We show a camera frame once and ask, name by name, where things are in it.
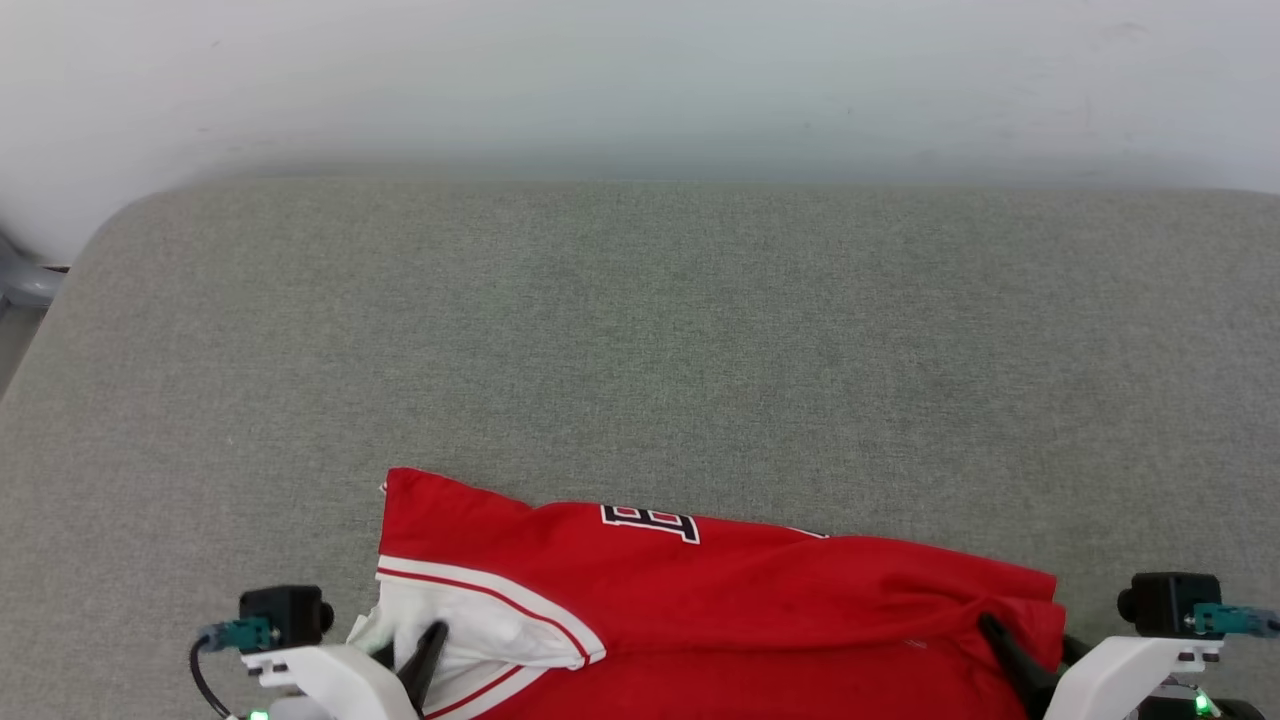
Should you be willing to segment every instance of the jersey lettering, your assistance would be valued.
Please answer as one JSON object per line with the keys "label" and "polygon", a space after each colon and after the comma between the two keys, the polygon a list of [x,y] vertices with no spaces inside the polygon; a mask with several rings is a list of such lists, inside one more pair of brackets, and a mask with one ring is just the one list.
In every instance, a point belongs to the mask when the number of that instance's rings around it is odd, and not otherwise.
{"label": "jersey lettering", "polygon": [[698,523],[689,515],[676,515],[673,512],[658,512],[655,510],[640,510],[637,507],[622,507],[620,505],[602,505],[600,518],[605,525],[631,525],[632,528],[649,528],[664,533],[676,533],[690,544],[700,544],[698,537]]}

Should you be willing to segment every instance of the white trim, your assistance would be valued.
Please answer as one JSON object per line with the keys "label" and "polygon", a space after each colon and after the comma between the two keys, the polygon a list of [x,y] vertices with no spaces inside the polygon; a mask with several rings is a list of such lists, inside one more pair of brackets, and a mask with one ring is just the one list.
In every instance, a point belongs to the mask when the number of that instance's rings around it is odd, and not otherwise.
{"label": "white trim", "polygon": [[[511,671],[512,667],[513,665],[507,665],[506,667],[502,669],[502,673],[498,673],[498,676],[500,678],[503,673]],[[545,673],[547,670],[549,670],[549,667],[529,667],[529,666],[521,667],[520,670],[516,671],[516,674],[507,678],[502,683],[489,688],[489,691],[471,700],[471,702],[461,707],[456,707],[449,712],[445,712],[444,715],[436,715],[435,717],[431,717],[431,720],[470,720],[471,717],[483,715],[493,710],[494,707],[498,707],[498,705],[500,705],[506,700],[509,700],[520,691],[531,685],[534,680],[540,678],[541,674]],[[434,705],[424,707],[422,715],[428,716],[433,712],[438,712],[442,707],[448,707],[454,702],[457,701],[454,700],[454,701],[436,702]]]}
{"label": "white trim", "polygon": [[[503,578],[502,575],[494,575],[493,573],[484,573],[480,570],[471,570],[468,568],[458,568],[457,565],[444,565],[440,562],[424,562],[421,560],[392,557],[389,555],[379,556],[378,568],[401,573],[413,573],[415,575],[430,575],[445,580],[453,580],[456,583],[465,583],[468,585],[485,588],[488,591],[493,591],[494,593],[502,596],[503,598],[507,598],[511,602],[520,605],[521,607],[525,607],[530,612],[554,620],[561,626],[563,626],[564,630],[570,633],[570,635],[572,635],[572,638],[566,638],[566,641],[576,641],[577,644],[580,644],[582,650],[586,651],[586,657],[581,662],[577,662],[571,666],[571,669],[573,670],[582,667],[584,665],[588,665],[590,662],[595,662],[598,660],[604,659],[605,655],[604,643],[600,642],[600,638],[595,633],[593,633],[590,628],[586,626],[586,623],[582,623],[572,612],[564,610],[559,605],[547,600],[545,597],[521,585],[520,583]],[[389,575],[383,573],[378,573],[376,578],[380,582],[398,582],[410,584],[417,583],[417,584],[440,587],[439,583],[431,583],[430,580],[402,578],[399,575]],[[476,592],[476,591],[467,591],[466,588],[457,588],[457,589],[463,592]],[[549,628],[557,634],[563,635],[563,633],[559,632],[559,628],[556,628],[554,625],[549,625]]]}
{"label": "white trim", "polygon": [[831,536],[824,536],[822,533],[810,533],[809,530],[801,530],[800,528],[791,528],[791,527],[787,527],[787,525],[783,525],[783,527],[787,528],[788,530],[795,530],[797,533],[806,534],[806,536],[809,536],[812,538],[831,539]]}

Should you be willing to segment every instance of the black cable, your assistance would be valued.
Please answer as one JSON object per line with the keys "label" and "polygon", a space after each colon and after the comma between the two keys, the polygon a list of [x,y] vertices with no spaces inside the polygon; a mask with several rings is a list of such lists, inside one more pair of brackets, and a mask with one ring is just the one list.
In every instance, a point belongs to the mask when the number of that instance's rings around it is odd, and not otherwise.
{"label": "black cable", "polygon": [[223,720],[227,720],[232,716],[232,711],[227,710],[223,701],[218,700],[214,691],[209,689],[209,683],[205,682],[205,675],[200,671],[200,648],[209,641],[209,635],[202,635],[198,641],[196,641],[196,644],[191,646],[191,679],[196,680],[196,687],[200,689],[200,694],[205,696],[205,700],[209,701],[209,706],[214,708],[214,712],[216,712]]}

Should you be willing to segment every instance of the gray object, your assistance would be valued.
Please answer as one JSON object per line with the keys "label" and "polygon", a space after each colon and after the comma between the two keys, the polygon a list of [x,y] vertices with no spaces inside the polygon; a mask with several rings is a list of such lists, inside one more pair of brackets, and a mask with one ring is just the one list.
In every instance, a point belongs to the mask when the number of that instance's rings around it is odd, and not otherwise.
{"label": "gray object", "polygon": [[63,273],[49,270],[18,255],[0,237],[0,315],[9,304],[19,307],[49,307],[63,284]]}
{"label": "gray object", "polygon": [[[1280,602],[1280,199],[279,179],[140,202],[0,401],[5,717],[206,717],[241,591],[375,598],[392,465]],[[1280,714],[1277,643],[1201,680]],[[234,657],[210,659],[237,710]]]}

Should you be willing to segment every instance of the red jersey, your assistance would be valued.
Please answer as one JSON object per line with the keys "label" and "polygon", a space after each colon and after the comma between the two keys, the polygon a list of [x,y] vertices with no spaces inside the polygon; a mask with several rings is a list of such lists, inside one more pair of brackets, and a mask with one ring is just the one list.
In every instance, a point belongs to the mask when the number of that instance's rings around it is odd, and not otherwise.
{"label": "red jersey", "polygon": [[434,620],[428,717],[1021,717],[978,616],[1056,667],[1051,575],[870,537],[612,505],[530,507],[448,478],[387,480],[379,606],[352,642]]}

